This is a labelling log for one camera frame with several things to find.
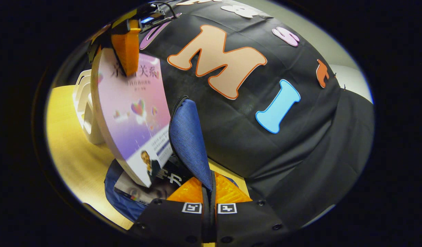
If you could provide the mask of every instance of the zipper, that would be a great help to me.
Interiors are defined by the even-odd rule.
[[[178,154],[176,153],[176,150],[175,150],[175,148],[173,146],[173,143],[171,142],[171,136],[170,136],[170,133],[171,133],[171,122],[173,121],[173,117],[176,114],[176,111],[178,110],[179,106],[181,106],[182,103],[183,103],[183,101],[185,101],[186,99],[188,99],[188,96],[187,95],[183,95],[182,97],[180,97],[178,99],[178,101],[176,102],[176,104],[173,107],[173,110],[171,111],[170,123],[168,125],[168,139],[170,141],[171,149],[173,150],[173,156],[175,158],[177,158],[177,160],[180,161],[180,162],[182,162],[182,161],[179,158]]]

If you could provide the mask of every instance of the blue fabric flap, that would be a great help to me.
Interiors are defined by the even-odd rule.
[[[178,106],[171,121],[170,139],[181,161],[212,191],[212,175],[194,101],[186,99]]]

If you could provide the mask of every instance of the blue pouch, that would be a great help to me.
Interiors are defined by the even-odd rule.
[[[129,199],[123,195],[118,194],[113,190],[115,184],[120,178],[123,168],[117,160],[113,160],[107,170],[106,178],[104,180],[104,189],[106,191],[106,198],[109,203],[124,217],[131,222],[135,222],[142,211],[146,208],[144,204]]]
[[[174,106],[171,115],[168,133],[173,152],[212,191],[212,174],[194,101],[184,95]]]

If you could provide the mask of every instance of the foam letter sticker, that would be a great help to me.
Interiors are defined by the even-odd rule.
[[[195,75],[202,77],[218,68],[222,72],[209,77],[209,85],[228,99],[238,97],[238,89],[250,73],[259,65],[267,63],[266,57],[252,47],[242,47],[225,52],[226,32],[211,25],[202,25],[202,30],[179,53],[167,58],[172,66],[189,70],[191,59],[200,52]]]
[[[183,3],[177,3],[176,5],[192,5],[194,3],[207,3],[210,2],[211,0],[188,0],[186,2]]]
[[[144,39],[139,44],[139,50],[145,49],[155,38],[156,36],[164,29],[170,22],[166,22],[160,26],[152,28],[147,35],[145,35]]]
[[[281,89],[265,111],[257,111],[256,120],[271,133],[279,132],[279,124],[295,102],[299,102],[299,92],[286,80],[280,80]]]
[[[330,75],[328,75],[327,72],[327,66],[325,66],[324,63],[322,63],[322,61],[320,61],[319,59],[317,60],[317,62],[319,63],[319,66],[316,69],[316,76],[317,76],[317,81],[319,81],[319,85],[325,89],[325,81],[324,81],[324,77],[327,77],[327,79],[330,78]]]
[[[234,12],[238,14],[239,16],[246,17],[246,18],[252,18],[255,15],[258,15],[255,11],[247,8],[246,6],[241,5],[233,5],[233,6],[222,6],[221,9]]]
[[[286,41],[289,45],[298,46],[299,38],[289,30],[282,27],[277,27],[276,29],[272,29],[272,33],[283,41]]]

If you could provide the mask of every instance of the magazine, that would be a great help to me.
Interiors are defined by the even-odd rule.
[[[113,189],[131,200],[148,205],[155,198],[167,199],[191,177],[190,172],[183,172],[175,164],[168,161],[149,188],[136,184],[124,171]]]

